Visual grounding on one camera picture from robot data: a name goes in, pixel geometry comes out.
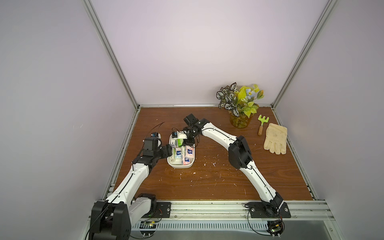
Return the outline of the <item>green pocket tissue pack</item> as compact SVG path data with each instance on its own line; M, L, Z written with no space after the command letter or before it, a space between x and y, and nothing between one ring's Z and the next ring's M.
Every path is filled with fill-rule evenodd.
M184 144L184 139L177 139L176 144L178 148L181 148Z

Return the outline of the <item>pink pocket tissue pack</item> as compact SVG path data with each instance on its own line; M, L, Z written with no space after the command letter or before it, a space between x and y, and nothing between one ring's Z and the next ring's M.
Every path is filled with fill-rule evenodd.
M186 146L185 156L186 158L193 158L195 156L194 148L191 146Z

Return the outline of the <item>white plastic storage box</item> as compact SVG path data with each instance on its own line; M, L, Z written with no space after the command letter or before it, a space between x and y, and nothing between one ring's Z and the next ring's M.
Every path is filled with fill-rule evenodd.
M172 155L167 158L168 164L174 169L187 169L192 167L196 160L195 144L188 145L187 135L182 132L172 132L169 144Z

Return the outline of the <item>blue pocket tissue pack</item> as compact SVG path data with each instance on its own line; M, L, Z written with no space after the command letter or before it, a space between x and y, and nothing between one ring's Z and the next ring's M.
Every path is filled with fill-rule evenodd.
M175 159L182 159L184 156L183 148L175 148Z

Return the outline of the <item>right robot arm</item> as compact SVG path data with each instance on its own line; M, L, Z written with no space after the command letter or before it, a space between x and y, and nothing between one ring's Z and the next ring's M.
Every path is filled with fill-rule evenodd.
M199 135L210 138L228 151L229 163L249 179L259 194L268 217L278 217L283 209L284 199L268 183L257 168L248 142L243 136L234 136L217 128L206 119L197 119L193 114L184 118L187 126L183 131L189 144L195 143Z

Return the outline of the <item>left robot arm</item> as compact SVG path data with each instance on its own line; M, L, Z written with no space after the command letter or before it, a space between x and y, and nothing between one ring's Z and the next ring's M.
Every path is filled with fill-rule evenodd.
M128 240L132 225L147 214L154 215L157 211L155 195L141 194L135 200L134 197L158 161L171 155L171 146L162 144L159 133L146 138L124 180L104 201L95 202L85 239Z

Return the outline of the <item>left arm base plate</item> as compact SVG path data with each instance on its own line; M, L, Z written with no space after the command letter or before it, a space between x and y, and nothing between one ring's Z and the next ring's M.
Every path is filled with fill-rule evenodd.
M143 216L144 219L168 219L171 215L171 202L157 202L156 207L153 210L150 210L146 215Z

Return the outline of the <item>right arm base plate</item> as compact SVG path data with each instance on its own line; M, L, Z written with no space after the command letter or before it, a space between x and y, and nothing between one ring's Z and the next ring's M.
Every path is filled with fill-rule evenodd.
M277 219L277 218L291 218L291 212L286 202L283 202L279 210L274 206L267 206L263 202L249 202L245 204L245 208L251 213L251 218L256 219Z

